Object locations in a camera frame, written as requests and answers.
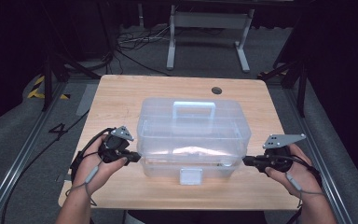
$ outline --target left hand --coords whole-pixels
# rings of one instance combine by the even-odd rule
[[[106,135],[103,135],[97,140],[95,140],[95,142],[86,150],[84,156],[87,156],[93,152],[97,152],[99,146],[103,143],[105,137]],[[92,195],[92,193],[94,193],[97,189],[100,189],[107,182],[109,177],[114,172],[123,167],[126,161],[127,158],[122,158],[120,160],[113,161],[110,163],[104,163],[103,161],[101,162],[101,158],[97,153],[94,155],[90,155],[84,158],[83,161],[80,163],[73,186],[76,187],[82,185],[85,182],[86,177],[92,171],[92,169],[94,169],[95,166],[97,166],[101,162],[101,164],[99,165],[98,172],[88,183],[89,194]]]

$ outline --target vr controller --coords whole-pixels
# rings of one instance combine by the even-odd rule
[[[141,155],[137,152],[131,152],[126,149],[126,147],[130,145],[127,140],[133,141],[133,137],[126,127],[121,126],[114,129],[103,140],[103,143],[98,149],[98,155],[105,163],[116,161],[123,157],[127,158],[125,165],[128,165],[131,161],[137,162],[141,159]]]
[[[263,145],[264,155],[246,156],[242,161],[246,166],[254,166],[260,173],[266,173],[266,167],[285,173],[293,164],[293,161],[286,159],[291,156],[287,145],[305,138],[305,134],[272,134]]]
[[[101,160],[105,163],[109,163],[112,161],[117,161],[123,157],[126,157],[128,160],[125,166],[127,166],[130,162],[137,162],[141,159],[141,155],[137,152],[132,152],[127,150],[126,148],[130,145],[128,141],[133,141],[133,137],[126,127],[121,126],[119,128],[114,129],[105,129],[99,135],[95,136],[91,139],[89,145],[95,141],[95,139],[105,132],[110,132],[103,140],[103,143],[98,148],[98,155],[101,157]],[[74,181],[77,169],[80,163],[85,158],[84,154],[87,149],[83,149],[82,151],[78,151],[76,158],[71,164],[71,179]]]

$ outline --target wooden tabletop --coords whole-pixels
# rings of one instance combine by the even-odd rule
[[[213,87],[222,93],[212,93]],[[76,151],[101,130],[122,125],[135,138],[128,150],[136,151],[137,123],[147,97],[239,102],[252,131],[247,152],[251,156],[264,153],[262,145],[271,133],[283,133],[267,86],[261,80],[106,75],[98,86]],[[60,205],[69,188],[71,183],[65,182]],[[148,177],[140,162],[131,162],[114,173],[92,198],[98,207],[119,209],[295,210],[298,204],[298,199],[281,184],[245,165],[230,178],[204,179],[200,186],[182,186],[179,180]]]

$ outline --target black metal stand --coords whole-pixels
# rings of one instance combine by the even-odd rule
[[[275,77],[286,70],[287,73],[281,81],[281,85],[285,89],[292,89],[296,81],[299,79],[297,93],[297,109],[300,113],[300,116],[304,118],[304,100],[305,89],[307,86],[307,69],[303,60],[284,64],[268,73],[261,73],[257,78],[263,81],[267,81],[268,79]]]
[[[105,20],[103,19],[103,9],[104,7],[101,5],[101,2],[96,1],[98,13],[100,16],[101,23],[103,25],[103,34],[106,40],[107,45],[107,51],[108,53],[105,56],[106,58],[111,58],[113,54],[113,47],[114,43],[111,43],[109,38],[109,32],[107,31],[107,24]],[[71,65],[75,70],[85,74],[86,76],[93,78],[93,79],[100,79],[101,76],[93,73],[88,68],[82,66],[81,64],[75,62],[72,59],[69,59],[68,57],[58,53],[56,51],[56,48],[54,46],[53,40],[52,40],[52,34],[49,32],[48,28],[53,25],[51,24],[51,21],[49,21],[49,15],[47,14],[47,11],[45,9],[45,6],[42,2],[40,2],[40,5],[37,3],[35,4],[25,4],[27,6],[27,13],[29,15],[30,20],[34,21],[34,28],[36,31],[40,34],[41,40],[45,46],[45,53],[46,53],[46,61],[44,64],[44,75],[45,75],[45,103],[43,106],[42,111],[46,111],[48,107],[50,106],[52,102],[52,76],[57,78],[59,82],[67,82],[69,79],[68,69],[65,68],[65,64]],[[36,13],[39,8],[42,8],[45,12],[46,18],[43,16],[43,13]]]

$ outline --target hand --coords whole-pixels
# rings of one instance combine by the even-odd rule
[[[73,183],[73,186],[82,185],[90,172],[99,164],[98,172],[88,183],[89,194],[92,194],[97,189],[100,189],[109,179],[109,177],[119,170],[127,161],[127,158],[122,158],[117,161],[113,161],[110,163],[104,163],[101,161],[100,156],[96,153],[94,155],[87,156],[91,153],[95,153],[98,151],[99,146],[103,143],[106,135],[99,137],[89,148],[86,150],[84,156],[85,158],[80,163],[80,166],[77,170],[76,177]]]
[[[308,165],[311,165],[310,158],[308,158],[304,152],[295,144],[289,145],[290,152],[292,155],[296,155],[299,158],[303,159]],[[280,171],[277,171],[273,168],[267,167],[266,173],[272,179],[280,182],[286,187],[290,194],[295,195],[297,198],[300,198],[300,192],[287,180],[286,174]],[[307,170],[307,167],[293,162],[292,167],[290,167],[289,173],[293,179],[298,183],[298,185],[304,191],[308,192],[322,192],[318,182],[311,172]],[[317,196],[315,194],[302,194],[301,198],[303,201],[306,201],[309,197]]]

